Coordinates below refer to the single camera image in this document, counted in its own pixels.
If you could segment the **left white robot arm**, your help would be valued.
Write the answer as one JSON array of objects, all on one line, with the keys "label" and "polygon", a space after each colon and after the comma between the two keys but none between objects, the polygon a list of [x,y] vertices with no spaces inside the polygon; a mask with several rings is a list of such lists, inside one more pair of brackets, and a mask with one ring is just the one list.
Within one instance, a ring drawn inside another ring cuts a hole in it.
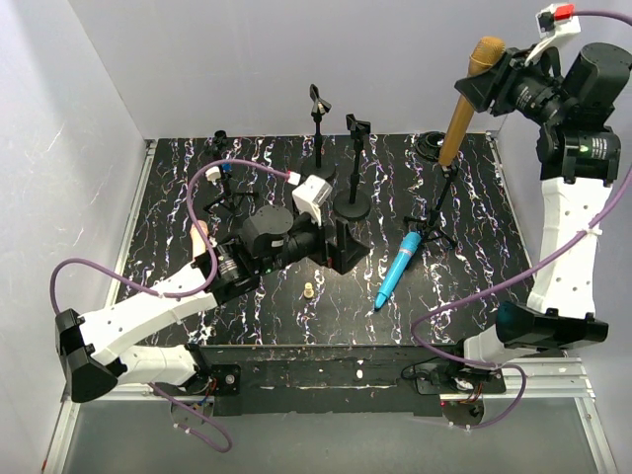
[{"label": "left white robot arm", "polygon": [[85,403],[124,384],[190,387],[198,377],[214,378],[210,363],[195,350],[143,347],[140,341],[257,289],[262,276],[304,258],[344,275],[368,252],[344,219],[320,225],[306,212],[293,216],[284,207],[265,205],[149,293],[84,314],[57,313],[55,347],[70,398]]}]

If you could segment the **gold microphone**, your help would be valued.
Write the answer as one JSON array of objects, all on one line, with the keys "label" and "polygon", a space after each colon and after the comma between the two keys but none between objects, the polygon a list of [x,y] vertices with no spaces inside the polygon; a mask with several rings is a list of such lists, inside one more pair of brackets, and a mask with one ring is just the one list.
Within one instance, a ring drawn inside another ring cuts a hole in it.
[{"label": "gold microphone", "polygon": [[[482,37],[470,54],[467,77],[479,75],[492,68],[505,52],[505,42],[496,37]],[[458,154],[459,147],[474,115],[468,100],[460,95],[439,151],[438,164],[447,170]]]}]

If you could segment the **tripod shock-mount mic stand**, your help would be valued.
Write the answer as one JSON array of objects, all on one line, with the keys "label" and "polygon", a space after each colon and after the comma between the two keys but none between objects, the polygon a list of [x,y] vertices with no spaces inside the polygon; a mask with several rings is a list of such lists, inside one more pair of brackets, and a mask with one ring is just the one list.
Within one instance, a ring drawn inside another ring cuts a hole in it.
[{"label": "tripod shock-mount mic stand", "polygon": [[[431,163],[437,163],[444,137],[445,134],[439,131],[422,133],[416,139],[414,149],[421,158]],[[450,165],[440,165],[439,168],[444,178],[443,187],[435,202],[427,211],[426,216],[414,217],[407,215],[403,218],[403,222],[406,228],[409,228],[411,224],[415,225],[414,231],[421,236],[421,242],[423,244],[444,240],[448,247],[454,250],[457,247],[457,241],[442,230],[439,218],[441,217],[441,208],[447,194],[457,177],[458,167],[455,162],[452,162]]]}]

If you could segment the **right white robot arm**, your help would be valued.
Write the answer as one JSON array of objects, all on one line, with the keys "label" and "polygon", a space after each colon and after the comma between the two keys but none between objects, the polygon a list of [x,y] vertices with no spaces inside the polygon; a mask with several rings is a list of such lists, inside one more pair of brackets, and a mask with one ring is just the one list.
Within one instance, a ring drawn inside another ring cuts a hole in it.
[{"label": "right white robot arm", "polygon": [[557,48],[547,47],[535,60],[533,53],[483,38],[467,78],[455,85],[476,112],[518,111],[540,127],[540,261],[526,302],[503,303],[491,328],[464,340],[467,363],[485,369],[546,350],[599,344],[608,335],[593,302],[596,218],[613,201],[621,141],[605,123],[630,78],[631,55],[610,43],[589,43],[563,74]]}]

